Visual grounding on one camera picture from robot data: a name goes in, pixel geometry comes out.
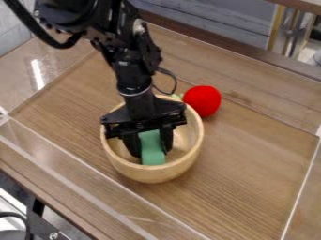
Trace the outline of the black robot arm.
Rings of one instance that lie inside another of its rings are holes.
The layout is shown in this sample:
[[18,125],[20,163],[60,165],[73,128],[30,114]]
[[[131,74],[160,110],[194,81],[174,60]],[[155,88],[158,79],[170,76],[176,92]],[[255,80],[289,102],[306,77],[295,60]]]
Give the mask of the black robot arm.
[[155,130],[168,152],[172,131],[187,123],[186,104],[152,93],[162,55],[139,9],[128,0],[35,0],[35,9],[44,24],[89,41],[113,70],[124,105],[100,118],[105,137],[120,139],[139,158],[139,134]]

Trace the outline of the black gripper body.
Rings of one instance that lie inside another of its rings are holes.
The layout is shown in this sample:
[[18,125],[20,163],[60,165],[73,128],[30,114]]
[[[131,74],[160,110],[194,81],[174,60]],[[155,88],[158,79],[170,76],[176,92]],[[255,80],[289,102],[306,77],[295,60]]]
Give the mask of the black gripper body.
[[187,105],[172,97],[156,96],[151,91],[121,97],[124,104],[100,118],[108,139],[187,124]]

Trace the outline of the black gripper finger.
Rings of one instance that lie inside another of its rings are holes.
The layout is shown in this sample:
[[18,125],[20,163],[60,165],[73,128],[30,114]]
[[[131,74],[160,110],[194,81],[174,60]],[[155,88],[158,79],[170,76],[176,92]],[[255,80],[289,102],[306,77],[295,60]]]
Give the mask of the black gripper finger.
[[172,148],[172,127],[171,125],[166,125],[159,129],[160,143],[163,146],[164,153]]
[[129,154],[140,158],[142,157],[142,145],[140,145],[140,139],[136,133],[124,134],[121,136],[123,144],[125,145]]

